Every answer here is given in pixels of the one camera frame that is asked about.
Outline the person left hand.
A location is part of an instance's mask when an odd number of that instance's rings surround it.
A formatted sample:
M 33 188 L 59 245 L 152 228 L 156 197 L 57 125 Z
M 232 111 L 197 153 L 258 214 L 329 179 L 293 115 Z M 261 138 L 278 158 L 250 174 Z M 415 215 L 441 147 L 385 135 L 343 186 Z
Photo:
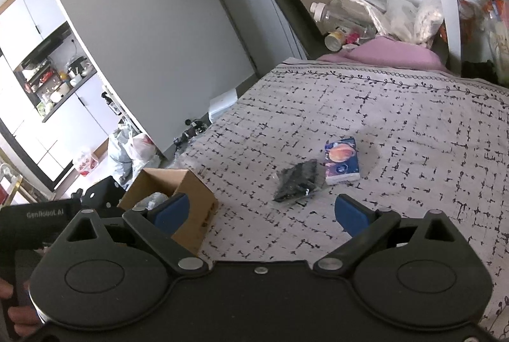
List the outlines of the person left hand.
M 1 298 L 11 299 L 14 287 L 5 280 L 1 280 Z M 40 319 L 35 309 L 31 306 L 14 306 L 7 310 L 8 317 L 14 324 L 14 330 L 20 337 L 28 337 L 40 327 Z

